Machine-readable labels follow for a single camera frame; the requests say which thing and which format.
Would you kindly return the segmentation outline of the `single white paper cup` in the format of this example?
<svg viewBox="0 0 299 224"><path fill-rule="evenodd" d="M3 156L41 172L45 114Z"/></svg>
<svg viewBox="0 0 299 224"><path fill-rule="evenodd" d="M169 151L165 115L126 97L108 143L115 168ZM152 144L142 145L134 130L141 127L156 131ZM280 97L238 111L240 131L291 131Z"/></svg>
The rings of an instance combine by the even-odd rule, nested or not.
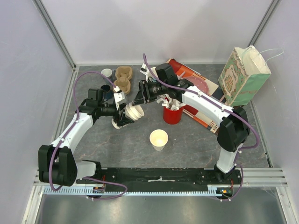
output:
<svg viewBox="0 0 299 224"><path fill-rule="evenodd" d="M162 151L168 139L168 134L162 129L154 130L149 136L149 140L156 151Z"/></svg>

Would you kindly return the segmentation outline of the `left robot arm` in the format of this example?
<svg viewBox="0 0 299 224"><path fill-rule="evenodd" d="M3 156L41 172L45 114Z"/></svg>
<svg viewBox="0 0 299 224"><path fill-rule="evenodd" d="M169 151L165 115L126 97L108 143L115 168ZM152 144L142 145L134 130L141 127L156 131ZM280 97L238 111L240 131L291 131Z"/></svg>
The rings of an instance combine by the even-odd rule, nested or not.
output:
<svg viewBox="0 0 299 224"><path fill-rule="evenodd" d="M119 88L110 104L104 100L103 89L89 89L88 97L78 105L73 120L63 133L50 145L42 145L38 150L39 180L61 186L72 186L77 179L87 178L91 183L99 183L103 173L98 161L76 162L73 153L84 134L100 117L112 117L112 124L121 128L133 123L125 115L126 94Z"/></svg>

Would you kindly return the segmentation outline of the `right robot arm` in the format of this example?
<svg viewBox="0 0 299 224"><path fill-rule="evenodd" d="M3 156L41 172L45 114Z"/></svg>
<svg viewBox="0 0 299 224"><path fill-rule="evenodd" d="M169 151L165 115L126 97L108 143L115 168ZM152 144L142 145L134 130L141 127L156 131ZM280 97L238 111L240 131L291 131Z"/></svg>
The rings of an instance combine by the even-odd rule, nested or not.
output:
<svg viewBox="0 0 299 224"><path fill-rule="evenodd" d="M155 101L157 97L167 94L187 106L203 113L218 126L217 141L221 147L217 170L214 178L218 183L226 183L231 178L237 150L244 144L250 133L248 119L244 109L222 104L198 89L187 79L178 79L173 68L163 63L155 69L157 75L150 80L139 83L138 94L133 105L142 105Z"/></svg>

